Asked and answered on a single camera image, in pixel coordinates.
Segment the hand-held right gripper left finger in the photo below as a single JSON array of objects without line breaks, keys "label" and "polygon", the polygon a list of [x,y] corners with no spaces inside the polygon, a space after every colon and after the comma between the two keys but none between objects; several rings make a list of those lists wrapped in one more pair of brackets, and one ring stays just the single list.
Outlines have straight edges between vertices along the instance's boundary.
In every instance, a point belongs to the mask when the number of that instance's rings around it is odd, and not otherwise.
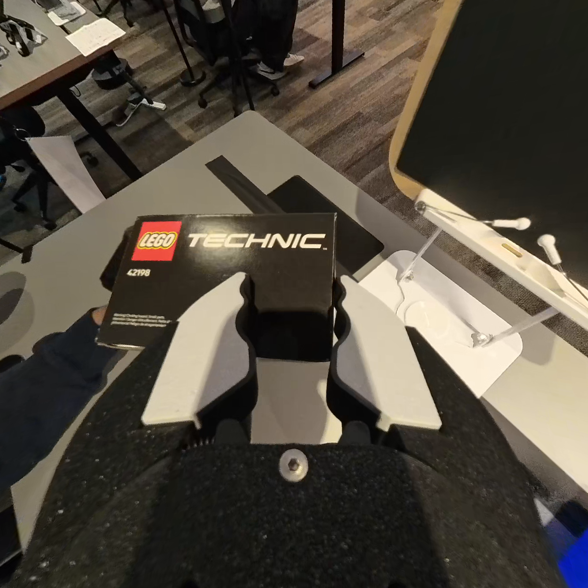
[{"label": "hand-held right gripper left finger", "polygon": [[146,426],[193,422],[214,429],[242,420],[258,398],[256,354],[247,330],[251,279],[237,272],[178,319],[142,414]]}]

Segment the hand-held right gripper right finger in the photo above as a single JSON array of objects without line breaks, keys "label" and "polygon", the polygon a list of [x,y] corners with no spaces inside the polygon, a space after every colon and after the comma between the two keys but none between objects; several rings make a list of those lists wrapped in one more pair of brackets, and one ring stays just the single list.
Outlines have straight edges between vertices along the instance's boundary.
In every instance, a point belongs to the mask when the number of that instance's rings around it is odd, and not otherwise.
[{"label": "hand-held right gripper right finger", "polygon": [[342,428],[407,426],[439,430],[442,421],[403,322],[349,276],[334,282],[334,344],[326,385]]}]

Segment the black toy brick box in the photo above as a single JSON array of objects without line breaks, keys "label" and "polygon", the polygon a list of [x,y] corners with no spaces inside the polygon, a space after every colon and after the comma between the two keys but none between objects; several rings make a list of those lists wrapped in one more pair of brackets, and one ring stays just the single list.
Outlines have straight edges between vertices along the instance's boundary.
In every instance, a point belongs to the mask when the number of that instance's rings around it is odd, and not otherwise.
[{"label": "black toy brick box", "polygon": [[332,212],[137,217],[100,277],[111,297],[97,343],[143,349],[239,275],[257,356],[326,362],[334,338],[336,221]]}]

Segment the person's left forearm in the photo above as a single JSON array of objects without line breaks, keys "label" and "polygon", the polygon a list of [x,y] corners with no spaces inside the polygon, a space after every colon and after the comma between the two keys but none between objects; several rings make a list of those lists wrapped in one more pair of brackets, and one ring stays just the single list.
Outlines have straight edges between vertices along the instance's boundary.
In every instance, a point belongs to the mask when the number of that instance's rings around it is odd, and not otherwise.
[{"label": "person's left forearm", "polygon": [[117,363],[116,350],[96,343],[90,311],[1,373],[1,493],[53,451]]}]

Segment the grey desk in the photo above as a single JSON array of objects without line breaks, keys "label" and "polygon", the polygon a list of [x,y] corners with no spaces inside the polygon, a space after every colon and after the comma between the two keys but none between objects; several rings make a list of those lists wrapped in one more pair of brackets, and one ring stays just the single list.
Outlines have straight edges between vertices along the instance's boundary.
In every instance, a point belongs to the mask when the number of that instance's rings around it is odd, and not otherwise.
[{"label": "grey desk", "polygon": [[[417,231],[315,157],[260,114],[246,112],[130,184],[101,206],[33,247],[32,261],[1,265],[1,297],[22,290],[1,324],[1,357],[27,357],[33,344],[68,328],[89,308],[107,301],[99,283],[122,233],[138,216],[176,213],[240,213],[246,207],[209,171],[224,156],[262,192],[300,175],[384,245],[360,269],[361,280],[398,250],[416,251]],[[483,305],[514,325],[526,313],[498,291],[432,246],[424,256]],[[587,508],[587,357],[548,328],[522,333],[523,351],[481,398],[521,462],[548,488],[549,504],[575,500]],[[262,360],[254,443],[329,443],[341,424],[325,403],[326,364]],[[24,550],[63,453],[87,414],[82,409],[49,456],[12,487]]]}]

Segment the white tipped metal rod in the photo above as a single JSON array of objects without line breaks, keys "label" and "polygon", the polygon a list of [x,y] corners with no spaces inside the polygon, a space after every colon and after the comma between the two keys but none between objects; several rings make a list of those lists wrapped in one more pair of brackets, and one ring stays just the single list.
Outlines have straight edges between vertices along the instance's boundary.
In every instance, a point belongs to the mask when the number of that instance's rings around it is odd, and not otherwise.
[{"label": "white tipped metal rod", "polygon": [[435,212],[448,219],[461,218],[468,221],[475,221],[480,224],[495,228],[495,229],[514,229],[515,231],[525,231],[530,228],[531,220],[527,217],[519,217],[517,219],[494,219],[494,220],[480,220],[474,217],[468,216],[464,213],[453,212],[449,210],[442,210],[431,206],[426,202],[419,201],[415,204],[415,211],[424,215],[425,212]]},{"label": "white tipped metal rod", "polygon": [[582,298],[584,298],[585,301],[587,301],[587,294],[585,294],[584,290],[582,290],[580,286],[578,286],[568,277],[566,271],[564,270],[562,257],[557,249],[555,237],[551,234],[541,235],[537,239],[537,244],[545,252],[550,264],[558,271],[558,273],[560,273],[560,275],[563,276],[563,278],[565,278],[567,283],[569,283],[570,286],[572,286],[577,291],[577,293]]}]

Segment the white paper sheet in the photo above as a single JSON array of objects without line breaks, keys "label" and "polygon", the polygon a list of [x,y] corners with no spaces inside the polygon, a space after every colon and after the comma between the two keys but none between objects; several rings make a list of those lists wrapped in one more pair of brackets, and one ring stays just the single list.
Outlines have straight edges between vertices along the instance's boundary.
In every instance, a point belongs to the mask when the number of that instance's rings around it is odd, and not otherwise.
[{"label": "white paper sheet", "polygon": [[125,31],[106,18],[99,18],[69,35],[66,40],[85,57],[91,56],[125,36]]},{"label": "white paper sheet", "polygon": [[106,201],[70,136],[32,137],[25,142],[81,214]]}]

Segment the blue plastic bin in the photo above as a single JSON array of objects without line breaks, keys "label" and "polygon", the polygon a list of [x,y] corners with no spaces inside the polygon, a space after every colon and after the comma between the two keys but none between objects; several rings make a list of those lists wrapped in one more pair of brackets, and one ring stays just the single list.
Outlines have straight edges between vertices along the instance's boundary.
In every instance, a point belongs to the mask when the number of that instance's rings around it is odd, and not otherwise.
[{"label": "blue plastic bin", "polygon": [[587,508],[562,504],[543,527],[568,587],[587,587]]}]

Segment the black board with wooden rim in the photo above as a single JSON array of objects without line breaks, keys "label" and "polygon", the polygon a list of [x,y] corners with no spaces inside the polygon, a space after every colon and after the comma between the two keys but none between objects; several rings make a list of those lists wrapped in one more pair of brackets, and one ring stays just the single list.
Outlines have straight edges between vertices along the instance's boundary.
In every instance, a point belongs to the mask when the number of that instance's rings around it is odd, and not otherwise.
[{"label": "black board with wooden rim", "polygon": [[395,168],[587,288],[587,1],[462,1]]}]

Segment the black office chair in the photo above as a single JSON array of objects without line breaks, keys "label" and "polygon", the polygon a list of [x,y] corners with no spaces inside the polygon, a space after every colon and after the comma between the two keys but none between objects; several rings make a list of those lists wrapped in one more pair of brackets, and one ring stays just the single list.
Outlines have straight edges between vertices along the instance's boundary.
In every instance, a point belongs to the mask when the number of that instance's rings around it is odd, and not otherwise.
[{"label": "black office chair", "polygon": [[40,208],[40,224],[48,231],[53,231],[56,229],[56,222],[48,216],[48,192],[49,185],[57,183],[29,145],[29,140],[42,138],[45,132],[45,123],[33,107],[12,107],[1,111],[1,176],[5,176],[7,167],[23,173],[25,168],[19,166],[19,162],[30,169],[11,198],[13,209],[19,213],[27,212],[28,208],[21,199],[35,188]]}]

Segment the black table leg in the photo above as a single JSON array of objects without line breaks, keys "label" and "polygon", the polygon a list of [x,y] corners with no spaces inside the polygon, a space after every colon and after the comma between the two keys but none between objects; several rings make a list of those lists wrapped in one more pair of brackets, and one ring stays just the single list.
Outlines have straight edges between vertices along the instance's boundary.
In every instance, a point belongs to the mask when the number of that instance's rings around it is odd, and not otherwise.
[{"label": "black table leg", "polygon": [[327,83],[345,68],[364,58],[364,51],[345,51],[345,12],[346,1],[332,1],[332,43],[330,68],[308,83],[311,89]]}]

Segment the grey office table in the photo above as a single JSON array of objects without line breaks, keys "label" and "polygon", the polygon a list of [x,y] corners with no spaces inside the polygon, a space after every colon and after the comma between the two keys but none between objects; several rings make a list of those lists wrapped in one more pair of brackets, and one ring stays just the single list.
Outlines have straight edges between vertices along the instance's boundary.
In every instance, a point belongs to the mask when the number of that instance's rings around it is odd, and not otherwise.
[{"label": "grey office table", "polygon": [[86,56],[68,40],[68,33],[33,2],[1,1],[1,13],[26,21],[47,37],[31,55],[21,56],[11,47],[9,55],[1,60],[1,110],[58,98],[131,181],[141,178],[142,172],[70,90],[83,81],[100,58],[114,50],[116,40]]}]

